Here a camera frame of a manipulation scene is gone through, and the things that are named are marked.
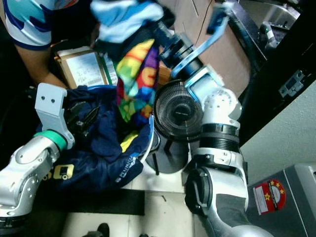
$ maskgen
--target person's arm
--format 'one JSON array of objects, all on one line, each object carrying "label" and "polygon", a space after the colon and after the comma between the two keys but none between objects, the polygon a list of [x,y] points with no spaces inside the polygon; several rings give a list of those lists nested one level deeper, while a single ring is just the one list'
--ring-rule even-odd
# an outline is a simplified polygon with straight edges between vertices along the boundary
[{"label": "person's arm", "polygon": [[66,88],[66,85],[48,70],[50,48],[34,51],[16,45],[16,49],[35,84],[45,82]]}]

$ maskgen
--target light blue cloth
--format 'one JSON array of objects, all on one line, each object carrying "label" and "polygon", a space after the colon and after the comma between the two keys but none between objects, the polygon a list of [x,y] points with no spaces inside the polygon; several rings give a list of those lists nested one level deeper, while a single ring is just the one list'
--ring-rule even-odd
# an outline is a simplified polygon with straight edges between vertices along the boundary
[{"label": "light blue cloth", "polygon": [[136,0],[93,0],[90,6],[101,23],[98,39],[111,43],[122,43],[146,21],[157,21],[163,17],[162,7],[150,0],[142,3]]}]

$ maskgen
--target black fan grille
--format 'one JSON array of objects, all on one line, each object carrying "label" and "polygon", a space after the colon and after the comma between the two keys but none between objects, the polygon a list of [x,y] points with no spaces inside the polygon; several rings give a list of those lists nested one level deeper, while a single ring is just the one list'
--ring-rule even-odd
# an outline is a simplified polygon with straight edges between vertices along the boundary
[{"label": "black fan grille", "polygon": [[203,112],[201,105],[175,80],[157,92],[154,104],[155,127],[165,138],[191,142],[199,138]]}]

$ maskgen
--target gray wall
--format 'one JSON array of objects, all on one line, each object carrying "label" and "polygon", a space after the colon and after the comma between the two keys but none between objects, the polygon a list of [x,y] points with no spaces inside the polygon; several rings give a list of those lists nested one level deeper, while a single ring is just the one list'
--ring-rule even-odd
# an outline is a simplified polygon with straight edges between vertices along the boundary
[{"label": "gray wall", "polygon": [[316,161],[316,81],[245,143],[249,183],[294,163]]}]

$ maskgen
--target rainbow patterned cloth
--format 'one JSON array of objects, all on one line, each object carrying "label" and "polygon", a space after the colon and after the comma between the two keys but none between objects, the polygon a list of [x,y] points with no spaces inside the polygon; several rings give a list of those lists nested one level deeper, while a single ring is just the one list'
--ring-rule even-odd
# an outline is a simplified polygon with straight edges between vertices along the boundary
[{"label": "rainbow patterned cloth", "polygon": [[117,103],[125,122],[141,126],[153,110],[159,50],[149,39],[133,47],[118,63]]}]

